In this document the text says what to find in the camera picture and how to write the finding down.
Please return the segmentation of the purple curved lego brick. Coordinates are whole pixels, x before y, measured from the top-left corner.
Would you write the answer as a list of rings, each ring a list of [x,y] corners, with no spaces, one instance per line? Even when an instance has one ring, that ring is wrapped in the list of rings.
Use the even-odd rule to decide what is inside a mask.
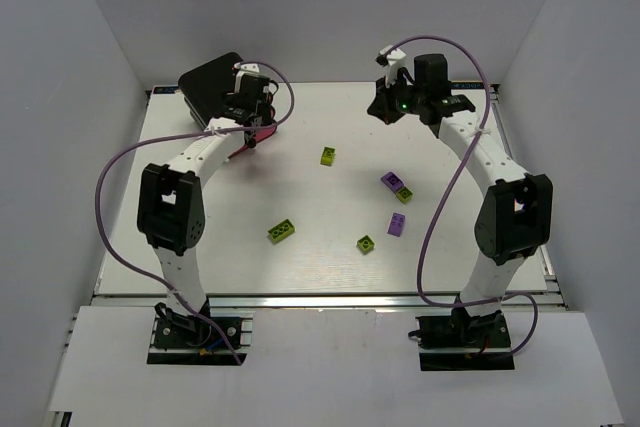
[[[387,233],[394,237],[401,237],[405,225],[405,215],[401,213],[393,213],[389,222]]]

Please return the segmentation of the pink top drawer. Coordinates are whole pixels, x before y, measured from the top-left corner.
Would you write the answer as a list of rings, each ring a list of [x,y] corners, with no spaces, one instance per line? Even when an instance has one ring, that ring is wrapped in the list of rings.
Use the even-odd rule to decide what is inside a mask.
[[[234,153],[230,155],[230,158],[234,158],[248,150],[254,149],[259,143],[265,141],[269,137],[273,136],[277,131],[277,126],[275,125],[275,115],[276,109],[271,106],[270,107],[270,120],[271,123],[263,130],[254,130],[250,132],[245,132],[245,144],[236,150]]]

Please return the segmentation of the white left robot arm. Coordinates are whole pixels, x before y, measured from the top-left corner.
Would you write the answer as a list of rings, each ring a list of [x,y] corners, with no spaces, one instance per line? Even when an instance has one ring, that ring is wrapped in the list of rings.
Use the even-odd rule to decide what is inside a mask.
[[[148,164],[141,176],[137,228],[152,247],[170,284],[167,306],[188,316],[208,313],[196,246],[205,229],[203,187],[233,154],[256,143],[260,128],[274,123],[271,88],[277,83],[240,70],[223,96],[222,112],[169,162]]]

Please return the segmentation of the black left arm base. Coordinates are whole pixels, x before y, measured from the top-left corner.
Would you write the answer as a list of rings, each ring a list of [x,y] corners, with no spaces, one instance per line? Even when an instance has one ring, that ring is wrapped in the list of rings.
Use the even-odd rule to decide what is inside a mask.
[[[246,359],[252,333],[250,317],[212,318],[236,352],[233,354],[209,323],[176,313],[163,302],[154,306],[154,314],[148,365],[240,366]]]

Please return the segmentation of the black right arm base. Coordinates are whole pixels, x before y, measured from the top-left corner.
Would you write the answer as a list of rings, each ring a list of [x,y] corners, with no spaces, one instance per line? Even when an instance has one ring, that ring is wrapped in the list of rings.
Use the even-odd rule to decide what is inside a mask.
[[[512,371],[514,354],[501,310],[471,317],[464,308],[416,318],[408,338],[419,346],[423,372]]]

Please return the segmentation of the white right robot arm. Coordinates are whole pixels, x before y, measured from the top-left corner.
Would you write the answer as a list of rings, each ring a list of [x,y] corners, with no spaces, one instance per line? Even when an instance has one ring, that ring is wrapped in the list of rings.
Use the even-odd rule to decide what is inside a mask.
[[[386,47],[376,59],[385,74],[367,112],[392,124],[416,115],[460,159],[483,196],[474,237],[479,249],[456,305],[472,319],[488,317],[501,303],[515,273],[550,237],[553,185],[515,162],[485,129],[471,100],[452,92],[441,54],[415,57]]]

